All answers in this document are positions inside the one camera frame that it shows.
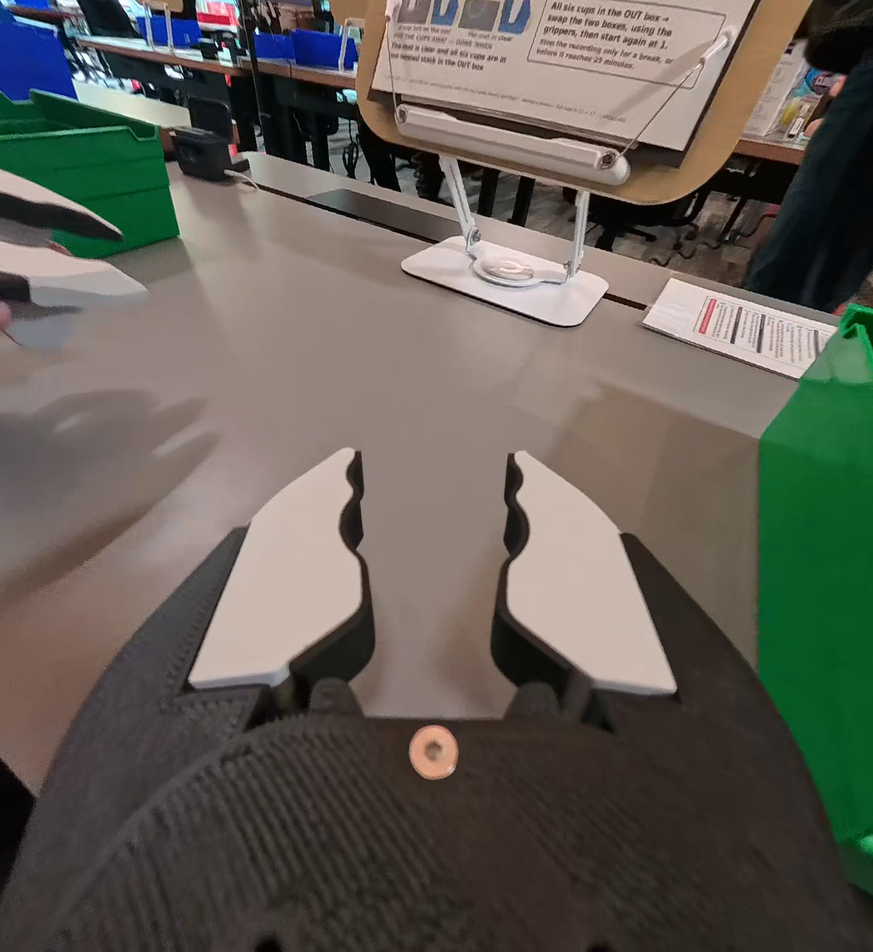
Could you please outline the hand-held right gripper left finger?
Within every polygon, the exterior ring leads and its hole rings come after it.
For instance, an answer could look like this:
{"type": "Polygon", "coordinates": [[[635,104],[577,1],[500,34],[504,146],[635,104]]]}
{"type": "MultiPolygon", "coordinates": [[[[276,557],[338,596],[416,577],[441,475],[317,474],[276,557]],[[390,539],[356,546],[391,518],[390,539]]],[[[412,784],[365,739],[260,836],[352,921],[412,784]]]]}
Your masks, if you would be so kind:
{"type": "Polygon", "coordinates": [[[287,484],[246,528],[188,676],[196,691],[264,687],[283,713],[350,682],[374,651],[359,552],[360,451],[344,447],[287,484]]]}

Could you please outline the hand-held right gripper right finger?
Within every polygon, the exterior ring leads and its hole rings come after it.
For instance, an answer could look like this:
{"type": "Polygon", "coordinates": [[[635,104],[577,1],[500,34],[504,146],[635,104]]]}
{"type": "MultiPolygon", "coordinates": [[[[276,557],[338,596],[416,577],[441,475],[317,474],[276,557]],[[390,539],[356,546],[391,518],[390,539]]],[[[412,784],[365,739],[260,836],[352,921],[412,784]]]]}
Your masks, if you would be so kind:
{"type": "Polygon", "coordinates": [[[561,710],[606,721],[603,693],[673,699],[677,683],[609,515],[525,450],[509,455],[491,658],[515,687],[545,684],[561,710]]]}

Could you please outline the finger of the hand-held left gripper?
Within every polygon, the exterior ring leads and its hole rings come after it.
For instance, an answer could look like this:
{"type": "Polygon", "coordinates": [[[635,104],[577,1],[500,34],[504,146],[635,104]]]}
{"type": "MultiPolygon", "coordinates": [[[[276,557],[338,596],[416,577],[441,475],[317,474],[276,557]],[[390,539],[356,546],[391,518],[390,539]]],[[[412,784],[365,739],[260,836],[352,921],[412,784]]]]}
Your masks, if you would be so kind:
{"type": "Polygon", "coordinates": [[[27,228],[120,242],[123,233],[88,208],[0,169],[0,220],[27,228]]]}
{"type": "Polygon", "coordinates": [[[34,302],[46,305],[84,308],[136,302],[148,293],[138,281],[106,262],[1,239],[0,272],[26,279],[34,302]]]}

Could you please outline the black desktop device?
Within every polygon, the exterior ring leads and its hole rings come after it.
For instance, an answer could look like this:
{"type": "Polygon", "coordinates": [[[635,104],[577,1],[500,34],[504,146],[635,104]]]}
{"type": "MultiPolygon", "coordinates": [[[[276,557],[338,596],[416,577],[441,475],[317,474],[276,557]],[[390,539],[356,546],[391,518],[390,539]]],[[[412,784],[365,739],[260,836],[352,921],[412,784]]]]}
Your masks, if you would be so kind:
{"type": "Polygon", "coordinates": [[[175,127],[170,136],[182,174],[209,182],[223,182],[229,177],[232,155],[225,137],[191,126],[175,127]]]}

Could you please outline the printed instruction sheet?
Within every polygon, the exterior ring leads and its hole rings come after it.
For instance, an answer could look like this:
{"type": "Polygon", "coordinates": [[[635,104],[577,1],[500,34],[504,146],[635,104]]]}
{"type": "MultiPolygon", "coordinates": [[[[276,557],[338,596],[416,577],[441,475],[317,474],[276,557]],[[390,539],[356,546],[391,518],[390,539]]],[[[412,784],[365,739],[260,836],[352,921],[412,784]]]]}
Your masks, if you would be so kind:
{"type": "Polygon", "coordinates": [[[684,151],[754,1],[397,2],[371,89],[684,151]]]}

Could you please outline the wooden top desk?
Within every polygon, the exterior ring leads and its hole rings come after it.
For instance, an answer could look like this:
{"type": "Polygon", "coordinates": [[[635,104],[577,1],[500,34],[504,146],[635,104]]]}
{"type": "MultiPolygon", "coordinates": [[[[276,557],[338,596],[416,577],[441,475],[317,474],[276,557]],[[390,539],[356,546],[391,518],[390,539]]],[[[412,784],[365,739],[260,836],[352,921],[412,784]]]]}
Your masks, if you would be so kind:
{"type": "Polygon", "coordinates": [[[354,70],[311,67],[295,61],[238,56],[204,58],[199,51],[151,47],[141,39],[79,36],[74,41],[104,54],[120,78],[177,91],[188,100],[216,100],[229,107],[244,151],[263,145],[267,154],[328,172],[331,120],[351,123],[359,110],[354,70]]]}

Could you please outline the wooden document stand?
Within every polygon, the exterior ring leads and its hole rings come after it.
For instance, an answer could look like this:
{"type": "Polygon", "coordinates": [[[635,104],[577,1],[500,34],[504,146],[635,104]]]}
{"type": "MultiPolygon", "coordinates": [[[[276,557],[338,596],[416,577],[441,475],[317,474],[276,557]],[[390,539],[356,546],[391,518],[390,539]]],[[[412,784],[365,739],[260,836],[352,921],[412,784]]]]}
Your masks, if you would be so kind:
{"type": "Polygon", "coordinates": [[[657,205],[705,184],[732,154],[774,67],[811,5],[757,2],[691,143],[677,152],[434,108],[373,91],[381,44],[392,25],[396,4],[368,2],[364,14],[356,73],[360,113],[380,138],[438,157],[460,229],[459,236],[407,257],[403,271],[559,328],[581,325],[609,288],[603,277],[582,269],[590,198],[657,205]],[[550,261],[484,237],[468,205],[460,160],[572,188],[576,220],[567,258],[550,261]]]}

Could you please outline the white cardboard box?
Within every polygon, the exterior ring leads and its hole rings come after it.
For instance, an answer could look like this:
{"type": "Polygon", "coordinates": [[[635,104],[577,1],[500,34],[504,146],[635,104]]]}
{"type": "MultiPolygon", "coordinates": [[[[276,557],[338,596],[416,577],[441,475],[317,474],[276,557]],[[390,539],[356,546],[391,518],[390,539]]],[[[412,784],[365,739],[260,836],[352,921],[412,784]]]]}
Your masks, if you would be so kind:
{"type": "Polygon", "coordinates": [[[779,122],[787,101],[808,69],[806,46],[804,39],[787,45],[745,126],[744,138],[766,137],[779,122]]]}

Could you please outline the black office chair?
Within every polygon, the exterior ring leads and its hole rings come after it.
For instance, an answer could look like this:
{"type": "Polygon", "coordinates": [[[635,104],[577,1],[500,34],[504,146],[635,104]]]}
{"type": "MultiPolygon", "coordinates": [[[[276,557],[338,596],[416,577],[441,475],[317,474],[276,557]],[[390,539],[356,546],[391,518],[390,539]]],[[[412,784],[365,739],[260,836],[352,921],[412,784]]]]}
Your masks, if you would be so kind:
{"type": "Polygon", "coordinates": [[[601,228],[594,247],[612,251],[615,241],[624,234],[644,236],[643,227],[680,229],[691,225],[712,191],[710,184],[705,184],[686,196],[657,205],[635,205],[616,198],[592,197],[588,203],[588,221],[601,228]]]}

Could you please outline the laminated paper sheet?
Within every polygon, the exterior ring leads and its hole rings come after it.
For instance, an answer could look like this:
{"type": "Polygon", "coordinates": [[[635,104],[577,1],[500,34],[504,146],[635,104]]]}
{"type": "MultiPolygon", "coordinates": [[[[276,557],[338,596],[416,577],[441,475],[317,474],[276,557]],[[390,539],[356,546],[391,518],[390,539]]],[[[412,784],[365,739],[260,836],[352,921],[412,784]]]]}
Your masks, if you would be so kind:
{"type": "Polygon", "coordinates": [[[811,318],[669,279],[643,326],[703,351],[798,380],[836,328],[811,318]]]}

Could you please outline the green plastic bin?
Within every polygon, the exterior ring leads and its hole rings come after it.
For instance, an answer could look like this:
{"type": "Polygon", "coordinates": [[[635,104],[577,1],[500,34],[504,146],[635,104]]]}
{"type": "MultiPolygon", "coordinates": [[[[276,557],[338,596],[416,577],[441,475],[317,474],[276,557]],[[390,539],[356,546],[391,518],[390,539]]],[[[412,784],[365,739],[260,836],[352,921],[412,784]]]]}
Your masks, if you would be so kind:
{"type": "Polygon", "coordinates": [[[55,232],[82,258],[179,236],[157,125],[33,90],[24,101],[0,91],[0,169],[72,200],[118,228],[121,242],[55,232]]]}
{"type": "Polygon", "coordinates": [[[873,896],[872,308],[847,310],[764,431],[759,489],[759,674],[873,896]]]}

